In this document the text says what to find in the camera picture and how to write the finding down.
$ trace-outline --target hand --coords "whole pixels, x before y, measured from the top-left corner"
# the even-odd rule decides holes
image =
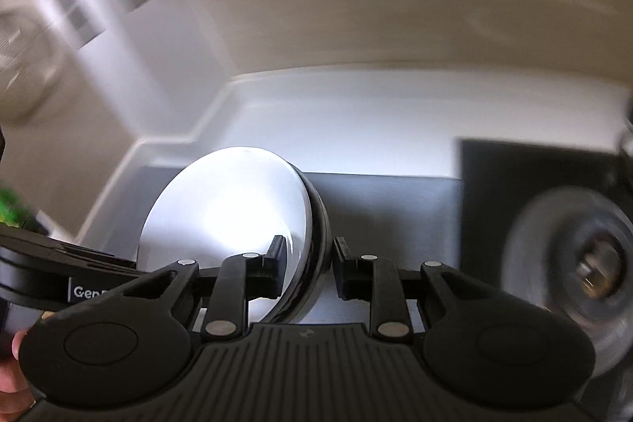
[[[34,401],[18,363],[20,344],[26,333],[26,329],[15,333],[11,343],[13,357],[0,362],[0,422],[13,422]]]

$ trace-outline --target metal pin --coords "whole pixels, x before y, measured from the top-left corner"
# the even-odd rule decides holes
[[[237,326],[230,320],[214,320],[205,326],[205,330],[214,337],[228,337],[237,330]]]
[[[409,334],[409,327],[401,322],[383,322],[378,332],[385,338],[402,338]]]

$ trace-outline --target fan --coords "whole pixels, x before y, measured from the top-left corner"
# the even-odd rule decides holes
[[[0,122],[32,112],[55,82],[59,46],[52,33],[23,10],[0,12]]]

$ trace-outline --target black panel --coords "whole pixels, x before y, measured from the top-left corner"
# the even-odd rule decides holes
[[[604,191],[616,160],[536,145],[461,142],[461,270],[499,286],[506,236],[525,204],[556,186]]]

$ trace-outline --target label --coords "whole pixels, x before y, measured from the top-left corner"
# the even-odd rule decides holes
[[[68,303],[77,304],[81,301],[94,299],[106,293],[111,288],[115,288],[125,281],[95,281],[82,278],[68,278]]]

